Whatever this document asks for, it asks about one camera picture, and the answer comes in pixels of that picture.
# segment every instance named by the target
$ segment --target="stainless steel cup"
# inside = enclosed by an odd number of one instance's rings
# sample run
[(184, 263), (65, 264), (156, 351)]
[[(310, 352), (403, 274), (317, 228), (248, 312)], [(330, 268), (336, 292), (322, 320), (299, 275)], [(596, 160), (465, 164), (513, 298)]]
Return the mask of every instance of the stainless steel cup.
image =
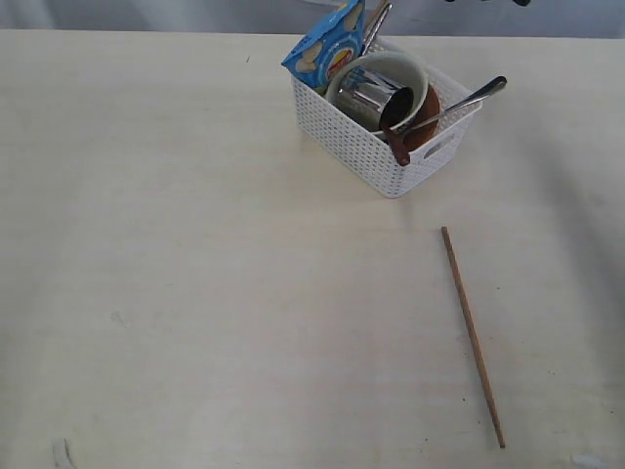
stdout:
[(336, 106), (369, 132), (380, 130), (380, 121), (393, 127), (405, 119), (414, 102), (409, 87), (377, 71), (356, 66), (341, 81)]

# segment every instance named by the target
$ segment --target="white table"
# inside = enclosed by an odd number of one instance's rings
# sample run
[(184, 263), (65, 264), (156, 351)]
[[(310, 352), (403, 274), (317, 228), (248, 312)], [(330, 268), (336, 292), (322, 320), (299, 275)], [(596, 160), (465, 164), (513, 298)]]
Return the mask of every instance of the white table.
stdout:
[(394, 39), (511, 85), (386, 200), (298, 130), (296, 40), (0, 31), (0, 467), (624, 467), (625, 42)]

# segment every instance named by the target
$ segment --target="wooden tabletop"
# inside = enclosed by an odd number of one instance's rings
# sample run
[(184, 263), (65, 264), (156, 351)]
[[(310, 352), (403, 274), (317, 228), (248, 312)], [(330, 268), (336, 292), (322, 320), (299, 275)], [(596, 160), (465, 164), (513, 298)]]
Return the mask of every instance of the wooden tabletop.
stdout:
[(510, 80), (398, 200), (297, 128), (295, 36), (0, 31), (0, 467), (625, 466), (625, 42), (391, 40)]

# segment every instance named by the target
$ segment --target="wall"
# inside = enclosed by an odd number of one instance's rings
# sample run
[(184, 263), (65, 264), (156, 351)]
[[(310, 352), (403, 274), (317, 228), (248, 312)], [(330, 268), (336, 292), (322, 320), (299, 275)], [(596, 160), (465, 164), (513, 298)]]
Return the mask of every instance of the wall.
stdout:
[[(303, 33), (340, 1), (0, 0), (0, 26)], [(384, 33), (625, 37), (625, 0), (395, 0)]]

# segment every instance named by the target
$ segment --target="white basket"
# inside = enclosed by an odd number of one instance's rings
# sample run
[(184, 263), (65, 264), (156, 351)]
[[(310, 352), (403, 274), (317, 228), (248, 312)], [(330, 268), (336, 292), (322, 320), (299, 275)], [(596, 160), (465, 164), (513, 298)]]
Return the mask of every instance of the white basket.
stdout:
[[(378, 40), (372, 52), (399, 48)], [(447, 108), (470, 92), (442, 72), (426, 65), (430, 83), (437, 90), (440, 107)], [(381, 140), (330, 105), (313, 89), (292, 78), (300, 128), (384, 197), (397, 198), (432, 176), (453, 158), (458, 144), (481, 103), (451, 113), (437, 126), (431, 140), (410, 153), (401, 167)]]

